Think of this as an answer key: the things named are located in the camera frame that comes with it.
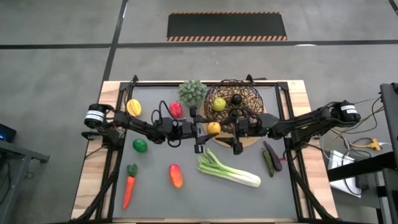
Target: red bell pepper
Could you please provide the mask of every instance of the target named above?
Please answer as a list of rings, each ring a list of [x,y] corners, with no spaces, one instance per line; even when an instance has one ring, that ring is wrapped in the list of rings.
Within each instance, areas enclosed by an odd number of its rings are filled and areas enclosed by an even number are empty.
[[[170,180],[176,189],[182,187],[182,173],[177,164],[171,164],[169,167]]]
[[[180,118],[182,116],[182,107],[179,102],[173,102],[170,104],[170,113],[173,118]]]

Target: orange striped border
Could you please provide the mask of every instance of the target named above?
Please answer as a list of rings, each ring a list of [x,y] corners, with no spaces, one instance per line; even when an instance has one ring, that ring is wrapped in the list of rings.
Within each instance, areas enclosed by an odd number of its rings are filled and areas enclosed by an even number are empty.
[[[182,37],[168,37],[169,42],[226,42],[226,41],[284,41],[287,40],[283,35],[270,36],[182,36]]]
[[[171,12],[170,15],[186,14],[280,14],[280,12]]]

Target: gray floor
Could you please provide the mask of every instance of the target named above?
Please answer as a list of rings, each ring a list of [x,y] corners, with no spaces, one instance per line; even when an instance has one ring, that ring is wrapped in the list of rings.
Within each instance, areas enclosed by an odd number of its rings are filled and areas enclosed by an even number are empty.
[[[0,0],[0,44],[110,43],[121,0]],[[130,0],[120,42],[164,42],[175,11],[280,11],[289,40],[398,39],[398,17],[387,0]],[[0,123],[18,130],[17,143],[51,154],[34,162],[12,223],[70,217],[86,141],[83,119],[96,101],[108,49],[0,50]],[[305,80],[313,109],[329,101],[372,98],[397,81],[398,45],[119,49],[110,80],[244,78]],[[359,107],[370,113],[370,104]],[[384,114],[376,130],[348,136],[389,141]],[[371,128],[373,121],[363,124]],[[326,135],[329,141],[332,134]],[[331,149],[343,151],[342,144]],[[382,152],[369,151],[373,155]],[[345,220],[376,222],[369,208],[336,198]]]

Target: metal stand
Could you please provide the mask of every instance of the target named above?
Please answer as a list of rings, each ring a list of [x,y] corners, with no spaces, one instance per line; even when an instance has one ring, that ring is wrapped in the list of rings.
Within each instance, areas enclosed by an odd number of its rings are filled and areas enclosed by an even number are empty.
[[[364,159],[362,161],[347,164],[328,170],[329,181],[347,179],[356,175],[379,172],[384,168],[395,169],[397,167],[394,153],[387,152],[380,156]]]
[[[12,157],[13,160],[12,165],[8,168],[11,168],[8,171],[12,176],[11,182],[9,183],[11,186],[5,201],[0,206],[0,223],[8,223],[8,219],[10,218],[18,193],[21,189],[22,181],[28,171],[30,160],[38,159],[41,163],[47,163],[50,156],[24,149],[6,141],[0,141],[0,152],[2,154],[0,161],[1,169],[3,169],[7,163],[10,163],[10,157]]]

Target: carrot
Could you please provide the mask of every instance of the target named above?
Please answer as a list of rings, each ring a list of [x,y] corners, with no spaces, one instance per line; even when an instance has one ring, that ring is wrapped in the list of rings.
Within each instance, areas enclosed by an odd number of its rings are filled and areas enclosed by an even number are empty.
[[[127,180],[126,180],[126,190],[124,191],[123,198],[123,210],[127,208],[129,205],[132,190],[134,188],[134,184],[136,183],[136,175],[137,175],[138,167],[137,165],[127,165]]]
[[[169,167],[170,180],[176,189],[182,187],[182,173],[177,164],[171,164]]]

